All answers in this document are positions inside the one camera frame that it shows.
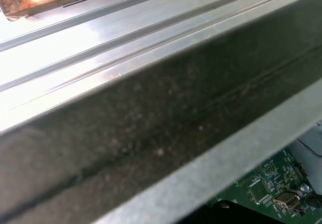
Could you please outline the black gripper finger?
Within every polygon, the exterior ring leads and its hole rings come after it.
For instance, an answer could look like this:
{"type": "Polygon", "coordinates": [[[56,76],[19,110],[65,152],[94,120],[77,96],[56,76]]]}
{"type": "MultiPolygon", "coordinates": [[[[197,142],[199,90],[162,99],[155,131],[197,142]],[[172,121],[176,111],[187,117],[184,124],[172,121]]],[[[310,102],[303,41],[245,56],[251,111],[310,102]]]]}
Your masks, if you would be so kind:
{"type": "Polygon", "coordinates": [[[178,224],[265,224],[276,222],[269,216],[225,200],[219,201],[213,206],[205,204],[177,221],[178,224]]]}

